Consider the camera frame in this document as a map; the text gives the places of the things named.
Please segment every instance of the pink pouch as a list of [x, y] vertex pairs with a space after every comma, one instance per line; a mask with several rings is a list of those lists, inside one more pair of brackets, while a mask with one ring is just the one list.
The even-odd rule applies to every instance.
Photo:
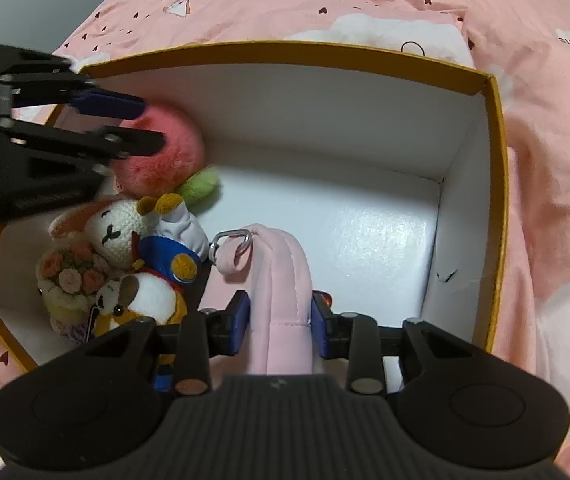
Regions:
[[222, 310], [238, 289], [251, 302], [240, 353], [210, 359], [215, 388], [230, 374], [312, 373], [312, 279], [305, 253], [285, 231], [260, 224], [245, 229], [252, 233], [250, 248], [239, 253], [242, 237], [223, 243], [199, 307]]

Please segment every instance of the bunny face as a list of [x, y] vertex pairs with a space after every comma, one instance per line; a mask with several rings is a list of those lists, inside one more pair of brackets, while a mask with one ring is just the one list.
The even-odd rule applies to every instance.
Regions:
[[132, 232], [146, 236], [152, 227], [152, 219], [137, 213], [136, 200], [118, 200], [90, 217], [85, 233], [108, 264], [129, 269], [132, 265]]

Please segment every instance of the open cardboard box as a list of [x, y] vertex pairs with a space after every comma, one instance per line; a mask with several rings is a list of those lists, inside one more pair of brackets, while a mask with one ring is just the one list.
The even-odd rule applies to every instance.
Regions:
[[[493, 76], [291, 42], [190, 46], [85, 70], [196, 122], [222, 179], [195, 211], [210, 237], [254, 222], [286, 230], [336, 312], [387, 326], [420, 316], [491, 349], [507, 229]], [[48, 122], [117, 124], [63, 106]], [[50, 329], [34, 276], [55, 215], [0, 226], [0, 336], [28, 369], [72, 347]]]

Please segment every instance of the metal ring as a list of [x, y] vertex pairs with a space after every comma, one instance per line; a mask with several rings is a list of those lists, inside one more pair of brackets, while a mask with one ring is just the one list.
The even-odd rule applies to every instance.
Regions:
[[209, 260], [216, 265], [216, 250], [219, 248], [218, 241], [224, 237], [245, 237], [241, 244], [236, 249], [236, 254], [243, 254], [245, 251], [249, 249], [249, 246], [252, 245], [252, 232], [249, 229], [232, 229], [231, 231], [221, 231], [217, 233], [216, 236], [212, 239], [211, 243], [209, 244], [209, 253], [207, 256]]

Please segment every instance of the pink bedsheet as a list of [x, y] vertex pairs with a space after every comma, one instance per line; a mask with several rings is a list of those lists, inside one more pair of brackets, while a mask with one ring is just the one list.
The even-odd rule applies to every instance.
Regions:
[[[417, 18], [456, 27], [466, 48]], [[536, 308], [570, 283], [570, 0], [105, 0], [57, 53], [83, 64], [285, 38], [411, 47], [498, 76], [511, 187], [494, 352], [536, 372]], [[570, 473], [570, 442], [558, 463]]]

